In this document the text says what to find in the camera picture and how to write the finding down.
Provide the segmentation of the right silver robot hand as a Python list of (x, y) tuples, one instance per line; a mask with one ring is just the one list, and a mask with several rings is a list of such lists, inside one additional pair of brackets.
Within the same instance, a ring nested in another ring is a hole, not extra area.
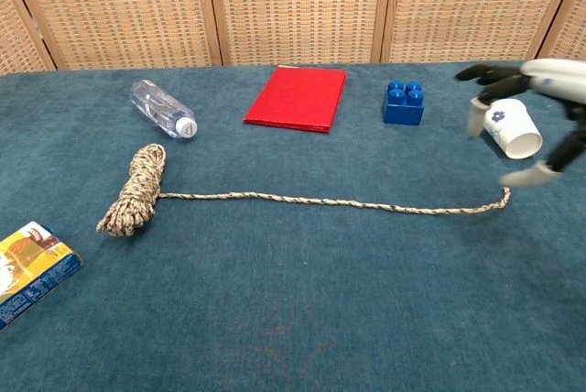
[(544, 160), (508, 173), (503, 187), (534, 187), (560, 177), (564, 169), (585, 151), (585, 62), (568, 59), (533, 59), (519, 66), (477, 63), (457, 72), (458, 81), (475, 80), (483, 89), (471, 99), (468, 136), (477, 137), (492, 103), (528, 90), (560, 103), (567, 118), (576, 123)]

